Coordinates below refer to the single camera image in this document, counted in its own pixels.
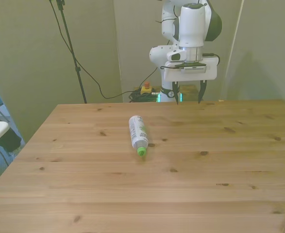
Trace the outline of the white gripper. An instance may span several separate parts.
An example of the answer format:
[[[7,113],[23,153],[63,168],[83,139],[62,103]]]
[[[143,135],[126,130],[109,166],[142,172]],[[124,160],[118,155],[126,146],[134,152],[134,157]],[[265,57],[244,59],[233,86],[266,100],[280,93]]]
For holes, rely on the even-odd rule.
[[[200,81],[198,103],[203,99],[206,91],[207,81],[214,80],[218,73],[218,58],[203,57],[195,63],[166,62],[163,66],[163,77],[166,82],[172,83],[172,90],[176,103],[179,104],[179,83],[189,81]]]

